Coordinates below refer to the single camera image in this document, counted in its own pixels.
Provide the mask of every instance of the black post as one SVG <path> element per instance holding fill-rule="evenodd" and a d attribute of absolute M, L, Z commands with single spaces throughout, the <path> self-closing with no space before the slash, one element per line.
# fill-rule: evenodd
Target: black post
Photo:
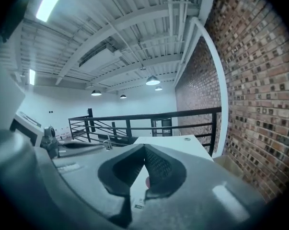
<path fill-rule="evenodd" d="M 126 119 L 126 135 L 128 136 L 128 143 L 132 144 L 132 140 L 131 140 L 131 129 L 130 129 L 130 120 Z"/>
<path fill-rule="evenodd" d="M 87 133 L 87 138 L 88 138 L 88 141 L 91 142 L 90 140 L 90 130 L 89 130 L 89 127 L 88 127 L 88 121 L 85 121 L 85 125 L 86 125 L 86 133 Z"/>
<path fill-rule="evenodd" d="M 71 128 L 71 122 L 69 121 L 69 129 L 70 129 L 70 131 L 71 131 L 71 135 L 72 135 L 72 140 L 74 139 L 74 137 L 73 137 L 73 132 L 72 132 L 72 128 Z"/>
<path fill-rule="evenodd" d="M 153 127 L 153 120 L 150 119 L 150 126 Z M 154 137 L 155 129 L 152 129 L 152 136 Z"/>
<path fill-rule="evenodd" d="M 217 130 L 217 113 L 212 113 L 212 126 L 211 126 L 211 139 L 209 147 L 209 155 L 212 157 L 213 148 L 215 146 L 216 140 L 216 130 Z"/>
<path fill-rule="evenodd" d="M 92 108 L 88 108 L 88 116 L 93 117 Z M 94 121 L 90 121 L 90 126 L 94 126 Z M 91 127 L 91 132 L 95 132 L 94 127 Z"/>
<path fill-rule="evenodd" d="M 116 129 L 115 129 L 116 123 L 115 123 L 115 122 L 111 122 L 111 126 L 114 127 L 114 129 L 112 129 L 112 131 L 113 131 L 113 133 L 114 133 L 114 136 L 116 136 Z"/>

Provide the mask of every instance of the white wall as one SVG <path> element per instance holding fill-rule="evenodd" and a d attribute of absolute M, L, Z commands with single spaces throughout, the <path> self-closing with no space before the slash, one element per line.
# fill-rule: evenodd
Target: white wall
<path fill-rule="evenodd" d="M 85 116 L 88 108 L 92 108 L 94 116 L 118 115 L 115 94 L 93 97 L 91 91 L 30 85 L 25 89 L 25 95 L 19 111 L 42 127 L 68 127 L 68 118 Z"/>
<path fill-rule="evenodd" d="M 161 85 L 162 91 L 155 91 L 155 86 L 142 86 L 114 93 L 103 93 L 101 96 L 91 96 L 91 91 L 60 87 L 26 86 L 25 100 L 18 111 L 46 127 L 52 125 L 55 129 L 69 126 L 68 118 L 87 115 L 87 109 L 92 108 L 94 117 L 153 114 L 176 111 L 175 91 L 172 82 Z M 125 121 L 116 121 L 117 127 L 126 127 Z M 150 127 L 150 120 L 132 120 L 132 127 Z M 133 136 L 151 136 L 150 130 L 132 131 Z"/>
<path fill-rule="evenodd" d="M 120 91 L 126 99 L 119 99 L 122 115 L 155 114 L 176 112 L 176 97 L 173 82 L 159 84 L 163 90 L 155 91 L 156 86 L 142 86 Z M 151 127 L 150 119 L 132 120 L 131 127 Z M 173 118 L 172 125 L 177 125 L 177 118 Z M 151 130 L 133 130 L 133 136 L 151 136 Z"/>

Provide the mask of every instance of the red dot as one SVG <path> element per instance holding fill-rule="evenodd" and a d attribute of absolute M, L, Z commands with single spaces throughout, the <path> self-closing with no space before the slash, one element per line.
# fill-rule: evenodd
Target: red dot
<path fill-rule="evenodd" d="M 148 176 L 145 180 L 145 185 L 150 188 L 150 177 Z"/>

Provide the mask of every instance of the ceiling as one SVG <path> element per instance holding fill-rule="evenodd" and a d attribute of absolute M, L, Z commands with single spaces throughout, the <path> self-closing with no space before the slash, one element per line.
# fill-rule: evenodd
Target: ceiling
<path fill-rule="evenodd" d="M 151 75 L 174 81 L 189 18 L 202 2 L 59 0 L 45 23 L 35 17 L 41 1 L 30 0 L 9 41 L 0 42 L 0 64 L 19 84 L 33 69 L 36 85 L 106 92 L 144 85 Z M 106 47 L 118 56 L 96 58 Z"/>

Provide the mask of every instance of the fluorescent light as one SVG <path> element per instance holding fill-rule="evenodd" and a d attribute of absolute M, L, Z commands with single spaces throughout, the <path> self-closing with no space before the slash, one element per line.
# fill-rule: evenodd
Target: fluorescent light
<path fill-rule="evenodd" d="M 35 85 L 35 71 L 29 69 L 29 84 Z"/>
<path fill-rule="evenodd" d="M 42 0 L 38 12 L 35 15 L 36 18 L 41 21 L 47 22 L 48 17 L 57 2 L 58 0 Z"/>
<path fill-rule="evenodd" d="M 158 83 L 160 83 L 160 81 L 155 76 L 149 77 L 148 80 L 146 81 L 146 85 L 156 85 Z"/>

